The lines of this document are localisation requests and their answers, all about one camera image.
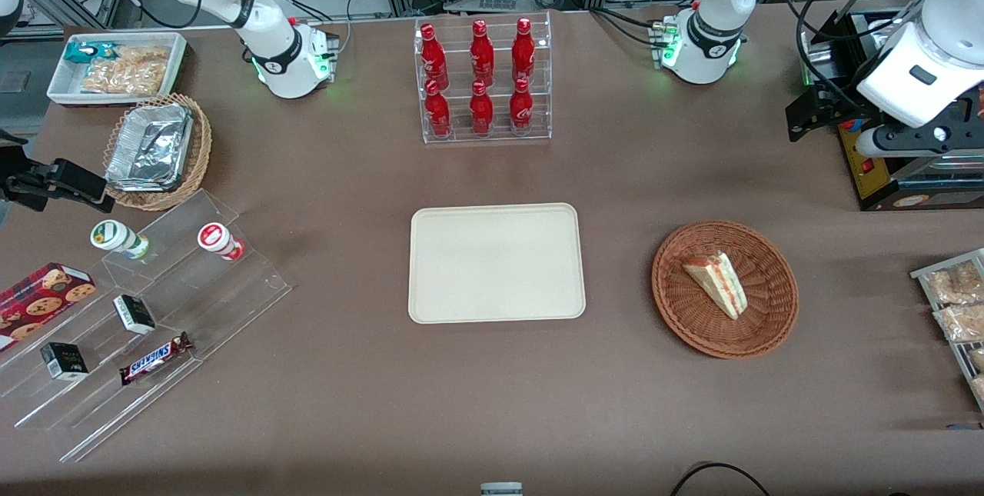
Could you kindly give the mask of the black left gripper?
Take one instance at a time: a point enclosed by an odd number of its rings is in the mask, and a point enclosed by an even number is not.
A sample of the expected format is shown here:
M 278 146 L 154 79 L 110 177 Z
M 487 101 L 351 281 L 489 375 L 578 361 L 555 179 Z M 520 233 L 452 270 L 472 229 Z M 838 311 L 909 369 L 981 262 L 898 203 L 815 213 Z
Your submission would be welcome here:
M 797 142 L 815 129 L 853 125 L 856 109 L 832 91 L 808 84 L 801 96 L 785 107 L 788 141 Z

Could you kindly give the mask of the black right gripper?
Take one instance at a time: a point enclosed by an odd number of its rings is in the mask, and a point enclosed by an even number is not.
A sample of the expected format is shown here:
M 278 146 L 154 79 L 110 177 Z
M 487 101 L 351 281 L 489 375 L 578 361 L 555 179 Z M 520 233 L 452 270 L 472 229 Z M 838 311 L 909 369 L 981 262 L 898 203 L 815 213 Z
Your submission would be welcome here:
M 105 178 L 63 158 L 51 164 L 31 160 L 21 145 L 1 147 L 1 188 L 4 201 L 35 211 L 45 210 L 53 198 L 80 202 L 106 215 L 114 207 Z

